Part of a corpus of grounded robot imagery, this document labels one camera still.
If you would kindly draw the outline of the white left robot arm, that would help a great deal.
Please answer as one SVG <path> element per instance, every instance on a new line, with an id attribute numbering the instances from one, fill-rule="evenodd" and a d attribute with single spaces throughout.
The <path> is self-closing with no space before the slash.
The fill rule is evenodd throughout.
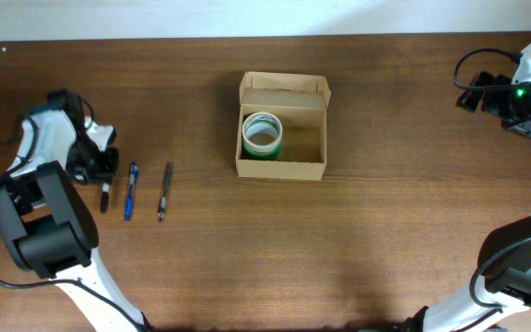
<path id="1" fill-rule="evenodd" d="M 76 190 L 100 185 L 100 210 L 107 211 L 119 165 L 115 137 L 114 127 L 97 124 L 93 107 L 67 89 L 19 117 L 18 152 L 0 175 L 0 237 L 16 266 L 39 281 L 0 279 L 0 286 L 55 286 L 98 331 L 149 331 L 103 264 L 95 220 Z"/>

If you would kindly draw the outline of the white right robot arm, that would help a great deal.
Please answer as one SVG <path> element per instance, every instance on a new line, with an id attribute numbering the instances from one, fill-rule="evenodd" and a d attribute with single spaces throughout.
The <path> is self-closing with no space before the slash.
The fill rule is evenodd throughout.
<path id="1" fill-rule="evenodd" d="M 512 77 L 487 72 L 475 75 L 457 107 L 481 110 L 501 119 L 507 132 L 531 139 L 531 43 L 505 57 L 517 68 Z M 492 231 L 478 255 L 470 281 L 449 298 L 421 308 L 395 331 L 497 331 L 499 322 L 531 309 L 531 213 Z"/>

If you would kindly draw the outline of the black white marker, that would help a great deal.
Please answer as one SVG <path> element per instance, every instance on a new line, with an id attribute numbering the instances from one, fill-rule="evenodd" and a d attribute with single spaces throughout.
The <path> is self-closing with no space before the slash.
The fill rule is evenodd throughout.
<path id="1" fill-rule="evenodd" d="M 101 186 L 101 197 L 100 197 L 100 212 L 102 214 L 106 213 L 110 201 L 110 188 L 109 183 L 103 183 Z"/>

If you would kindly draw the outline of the blue pen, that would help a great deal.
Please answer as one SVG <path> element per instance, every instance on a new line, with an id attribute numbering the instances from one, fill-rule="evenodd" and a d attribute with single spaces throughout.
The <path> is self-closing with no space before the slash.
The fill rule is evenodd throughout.
<path id="1" fill-rule="evenodd" d="M 124 205 L 124 220 L 130 221 L 133 217 L 134 204 L 135 204 L 135 190 L 138 181 L 138 166 L 135 161 L 130 164 L 128 189 Z"/>

